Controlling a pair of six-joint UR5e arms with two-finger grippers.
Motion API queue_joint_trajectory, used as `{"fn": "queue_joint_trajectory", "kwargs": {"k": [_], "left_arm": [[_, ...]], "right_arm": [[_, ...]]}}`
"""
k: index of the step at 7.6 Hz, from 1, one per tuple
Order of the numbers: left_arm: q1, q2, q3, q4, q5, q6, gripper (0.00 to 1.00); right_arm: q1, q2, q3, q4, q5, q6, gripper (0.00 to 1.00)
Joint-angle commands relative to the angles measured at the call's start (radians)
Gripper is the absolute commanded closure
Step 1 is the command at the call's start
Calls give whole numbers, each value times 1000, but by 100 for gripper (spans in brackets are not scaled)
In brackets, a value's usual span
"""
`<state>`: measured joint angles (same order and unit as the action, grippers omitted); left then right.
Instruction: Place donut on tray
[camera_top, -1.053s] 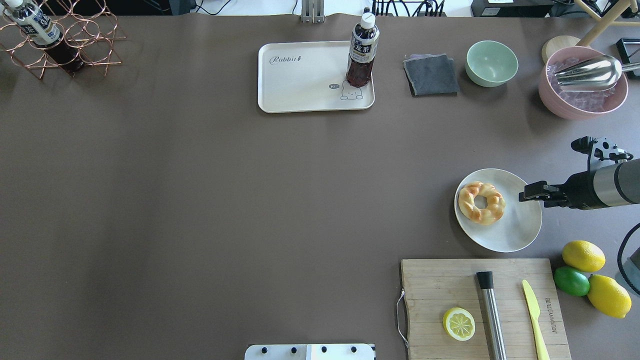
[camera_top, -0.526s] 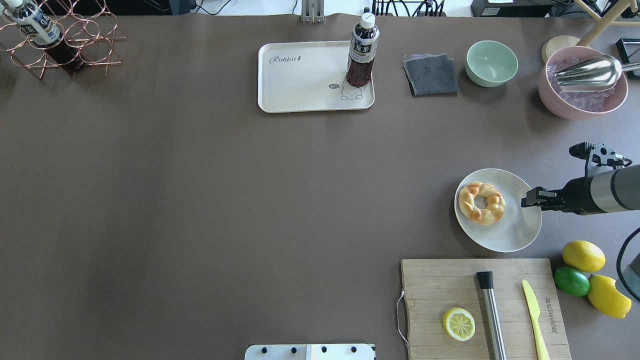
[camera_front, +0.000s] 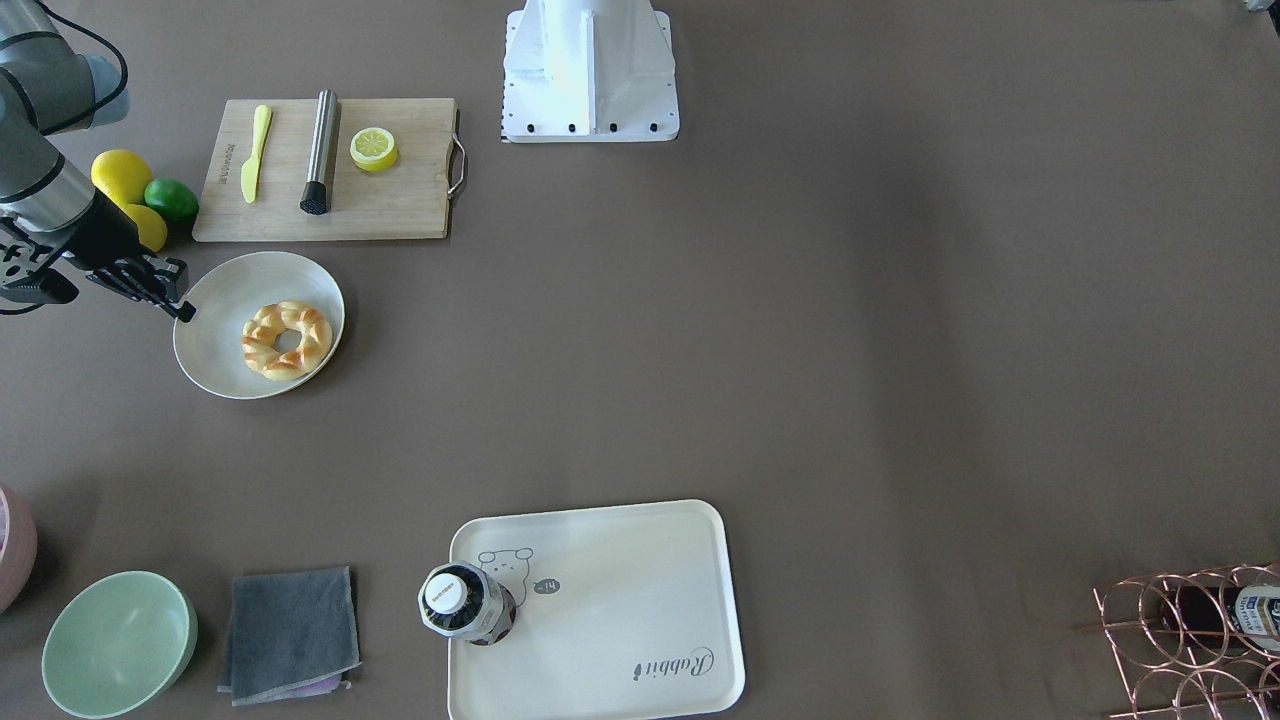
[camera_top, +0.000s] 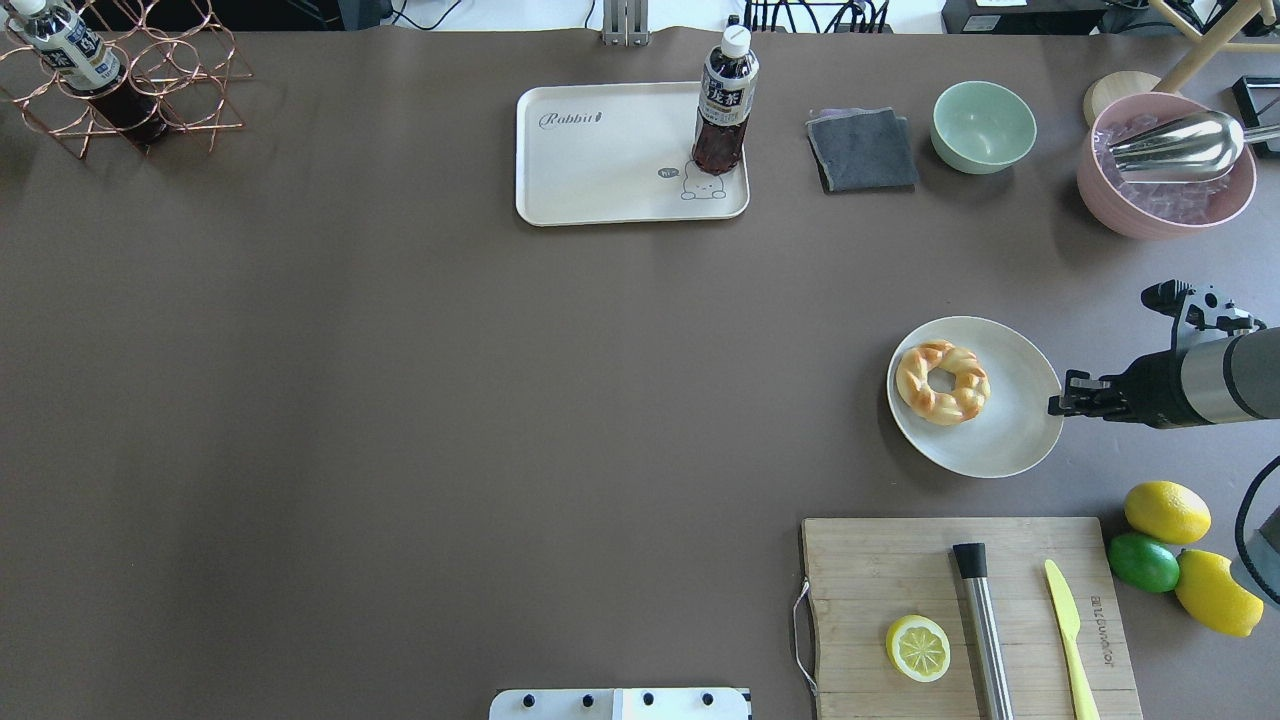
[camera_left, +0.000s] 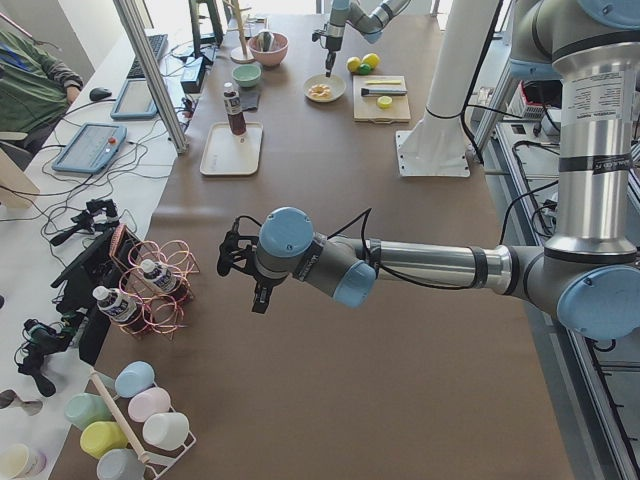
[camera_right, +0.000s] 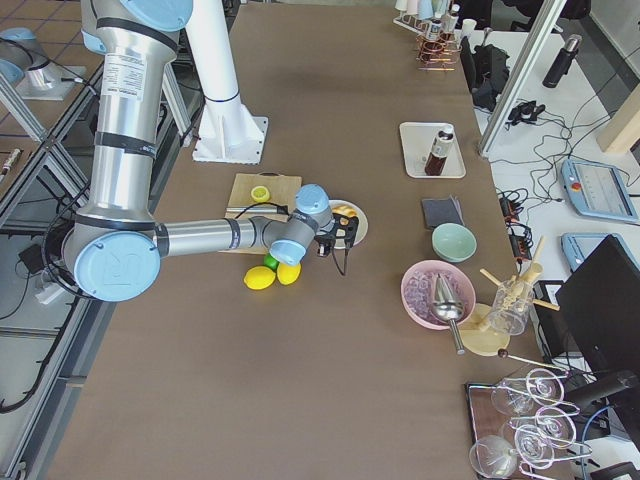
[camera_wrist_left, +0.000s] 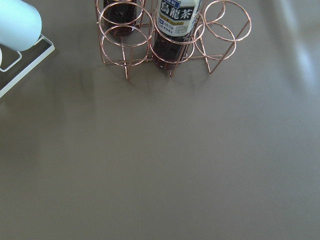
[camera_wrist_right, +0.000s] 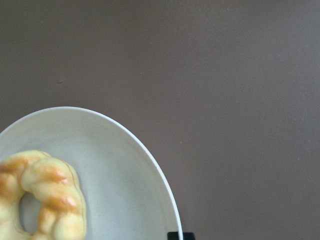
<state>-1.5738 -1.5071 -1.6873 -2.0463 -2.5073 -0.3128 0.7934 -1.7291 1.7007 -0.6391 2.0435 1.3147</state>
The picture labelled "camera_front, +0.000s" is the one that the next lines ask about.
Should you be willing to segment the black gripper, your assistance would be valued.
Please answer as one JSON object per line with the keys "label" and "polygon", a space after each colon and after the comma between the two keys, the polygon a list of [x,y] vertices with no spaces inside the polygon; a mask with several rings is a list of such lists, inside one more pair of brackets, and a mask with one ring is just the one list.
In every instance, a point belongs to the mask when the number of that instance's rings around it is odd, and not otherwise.
{"label": "black gripper", "polygon": [[193,304],[182,300],[189,288],[189,277],[187,265],[177,258],[143,252],[86,272],[86,277],[124,297],[151,304],[179,323],[189,323],[197,313]]}

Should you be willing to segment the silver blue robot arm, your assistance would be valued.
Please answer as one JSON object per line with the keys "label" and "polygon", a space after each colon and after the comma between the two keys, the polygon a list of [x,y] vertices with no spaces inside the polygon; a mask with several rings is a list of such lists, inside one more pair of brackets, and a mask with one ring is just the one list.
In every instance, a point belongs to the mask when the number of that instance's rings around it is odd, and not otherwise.
{"label": "silver blue robot arm", "polygon": [[41,1],[1,6],[3,278],[49,272],[65,254],[84,272],[148,258],[136,223],[50,140],[128,114],[123,54]]}

